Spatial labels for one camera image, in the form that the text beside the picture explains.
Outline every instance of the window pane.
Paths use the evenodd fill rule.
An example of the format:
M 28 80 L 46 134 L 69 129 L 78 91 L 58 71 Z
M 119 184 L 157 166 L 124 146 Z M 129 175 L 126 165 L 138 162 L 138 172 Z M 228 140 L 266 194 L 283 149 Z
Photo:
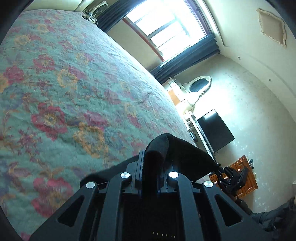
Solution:
M 134 8 L 127 17 L 134 23 L 142 18 L 144 15 L 152 11 L 158 4 L 159 0 L 147 0 Z
M 198 40 L 205 36 L 193 13 L 190 13 L 187 16 L 180 16 L 180 20 L 189 32 L 190 38 L 192 39 L 191 44 L 197 43 Z
M 190 38 L 183 31 L 158 49 L 162 52 L 164 60 L 168 60 L 172 56 L 182 52 L 186 47 L 190 46 L 190 42 Z
M 168 11 L 168 9 L 164 8 L 163 5 L 157 6 L 157 10 L 151 12 L 146 15 L 141 21 L 137 23 L 137 26 L 142 29 L 142 31 L 149 35 L 153 31 L 157 30 L 164 24 L 170 22 L 175 17 L 174 15 Z
M 163 0 L 166 6 L 177 16 L 187 15 L 191 12 L 184 0 Z
M 160 45 L 164 44 L 169 39 L 176 36 L 182 31 L 183 31 L 183 28 L 180 25 L 180 23 L 175 22 L 170 26 L 168 26 L 167 28 L 165 28 L 164 30 L 162 30 L 161 32 L 159 32 L 158 34 L 156 34 L 155 36 L 153 36 L 151 38 L 151 41 L 156 45 L 156 47 L 159 47 Z

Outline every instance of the window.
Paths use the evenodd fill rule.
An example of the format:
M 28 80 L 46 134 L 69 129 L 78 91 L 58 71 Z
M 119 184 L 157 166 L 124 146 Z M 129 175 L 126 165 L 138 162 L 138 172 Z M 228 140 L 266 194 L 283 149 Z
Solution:
M 127 20 L 168 60 L 209 34 L 197 6 L 188 0 L 146 0 Z

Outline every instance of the window frame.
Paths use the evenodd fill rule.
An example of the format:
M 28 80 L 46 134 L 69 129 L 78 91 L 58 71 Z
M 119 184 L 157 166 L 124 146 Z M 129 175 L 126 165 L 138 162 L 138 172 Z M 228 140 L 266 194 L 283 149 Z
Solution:
M 209 27 L 207 21 L 205 20 L 202 12 L 200 11 L 200 8 L 198 7 L 197 3 L 194 0 L 184 0 L 184 1 L 188 5 L 190 11 L 194 14 L 194 16 L 195 16 L 198 24 L 200 25 L 201 29 L 203 30 L 205 36 L 211 34 L 212 32 L 210 30 L 210 27 Z M 160 48 L 162 45 L 164 45 L 165 43 L 167 43 L 169 40 L 171 40 L 174 37 L 170 38 L 169 40 L 167 40 L 166 42 L 164 42 L 159 47 L 157 47 L 154 44 L 154 42 L 151 40 L 151 38 L 154 37 L 156 34 L 160 33 L 162 30 L 166 29 L 168 26 L 170 26 L 171 24 L 173 24 L 175 22 L 179 22 L 179 24 L 182 26 L 182 28 L 183 28 L 183 30 L 185 31 L 186 34 L 188 34 L 188 31 L 186 30 L 186 27 L 182 24 L 182 22 L 180 21 L 180 19 L 177 16 L 175 16 L 175 19 L 173 19 L 172 21 L 170 21 L 170 22 L 162 25 L 161 27 L 159 27 L 158 29 L 154 30 L 149 35 L 146 35 L 137 26 L 137 23 L 139 21 L 141 21 L 146 15 L 142 16 L 140 19 L 138 19 L 135 22 L 132 22 L 127 16 L 125 16 L 123 18 L 123 21 L 127 25 L 129 25 L 152 48 L 152 50 L 157 54 L 157 56 L 161 59 L 162 62 L 165 62 L 165 60 L 163 58 L 163 54 L 162 54 L 162 52 L 158 48 Z

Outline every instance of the ceiling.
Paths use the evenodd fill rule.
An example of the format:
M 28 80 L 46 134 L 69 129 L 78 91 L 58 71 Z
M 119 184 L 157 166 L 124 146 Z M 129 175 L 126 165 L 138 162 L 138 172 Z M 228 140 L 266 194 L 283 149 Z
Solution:
M 287 25 L 286 48 L 263 35 L 256 10 L 281 17 L 278 12 L 265 0 L 204 2 L 218 27 L 221 53 L 265 83 L 296 121 L 296 39 Z

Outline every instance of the tv stand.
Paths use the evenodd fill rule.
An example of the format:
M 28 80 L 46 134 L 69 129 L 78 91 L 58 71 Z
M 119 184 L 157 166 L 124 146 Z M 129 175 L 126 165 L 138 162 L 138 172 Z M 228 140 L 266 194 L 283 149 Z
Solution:
M 186 111 L 186 113 L 183 115 L 183 119 L 187 129 L 191 130 L 197 136 L 197 147 L 203 151 L 206 151 L 213 158 L 213 160 L 216 161 L 213 149 L 209 144 L 209 141 L 207 140 L 205 134 L 203 133 L 200 125 L 197 121 L 195 121 L 196 119 L 192 111 Z

